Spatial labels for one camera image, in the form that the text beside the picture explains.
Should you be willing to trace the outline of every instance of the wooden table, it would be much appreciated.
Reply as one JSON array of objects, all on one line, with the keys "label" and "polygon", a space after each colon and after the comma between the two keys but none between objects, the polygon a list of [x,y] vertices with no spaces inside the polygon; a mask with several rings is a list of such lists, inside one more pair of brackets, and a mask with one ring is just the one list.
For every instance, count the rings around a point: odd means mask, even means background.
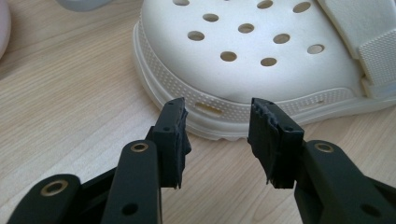
[{"label": "wooden table", "polygon": [[[116,166],[159,115],[134,70],[142,1],[76,13],[50,0],[8,0],[12,34],[0,60],[0,223],[39,180],[85,182]],[[396,107],[304,126],[305,140],[343,148],[368,176],[396,187]],[[245,139],[190,134],[182,189],[163,190],[164,223],[301,223],[293,190],[265,185]]]}]

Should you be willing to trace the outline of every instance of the shoe ventilation hole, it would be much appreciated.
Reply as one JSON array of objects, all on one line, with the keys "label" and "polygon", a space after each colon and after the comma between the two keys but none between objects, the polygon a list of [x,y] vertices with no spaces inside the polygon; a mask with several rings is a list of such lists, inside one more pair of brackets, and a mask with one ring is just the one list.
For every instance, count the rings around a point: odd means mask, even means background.
[{"label": "shoe ventilation hole", "polygon": [[173,1],[175,5],[181,7],[187,6],[190,3],[189,0],[173,0]]},{"label": "shoe ventilation hole", "polygon": [[311,7],[311,4],[309,2],[303,2],[303,3],[297,4],[293,8],[293,12],[301,13],[301,12],[307,11],[310,7]]},{"label": "shoe ventilation hole", "polygon": [[210,21],[210,22],[214,22],[214,21],[218,21],[219,20],[219,16],[218,15],[211,14],[211,13],[205,14],[203,16],[203,18],[204,18],[204,20]]},{"label": "shoe ventilation hole", "polygon": [[284,44],[290,40],[290,36],[287,34],[281,34],[274,37],[274,42],[276,44]]},{"label": "shoe ventilation hole", "polygon": [[232,62],[236,59],[236,54],[230,51],[224,51],[220,54],[220,58],[225,62]]},{"label": "shoe ventilation hole", "polygon": [[205,105],[203,103],[196,103],[195,108],[211,117],[219,118],[222,115],[222,111],[216,109],[210,105]]},{"label": "shoe ventilation hole", "polygon": [[201,41],[205,38],[205,35],[199,31],[191,31],[187,34],[190,40]]},{"label": "shoe ventilation hole", "polygon": [[265,8],[271,7],[272,4],[273,4],[273,1],[271,1],[271,0],[264,0],[264,1],[261,1],[259,4],[257,4],[257,8],[259,8],[259,9],[265,9]]},{"label": "shoe ventilation hole", "polygon": [[275,58],[264,58],[262,60],[262,66],[265,67],[270,67],[276,64],[276,59]]},{"label": "shoe ventilation hole", "polygon": [[250,23],[242,24],[238,27],[238,31],[242,34],[248,34],[254,30],[254,26]]},{"label": "shoe ventilation hole", "polygon": [[308,53],[310,54],[319,54],[324,50],[323,45],[312,45],[308,48]]}]

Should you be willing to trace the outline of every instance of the shoe strap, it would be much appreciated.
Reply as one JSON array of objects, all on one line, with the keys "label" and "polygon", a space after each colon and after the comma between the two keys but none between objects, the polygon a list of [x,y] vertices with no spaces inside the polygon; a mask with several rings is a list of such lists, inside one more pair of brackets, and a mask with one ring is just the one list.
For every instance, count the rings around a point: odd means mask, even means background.
[{"label": "shoe strap", "polygon": [[396,1],[318,0],[352,58],[371,98],[396,96]]}]

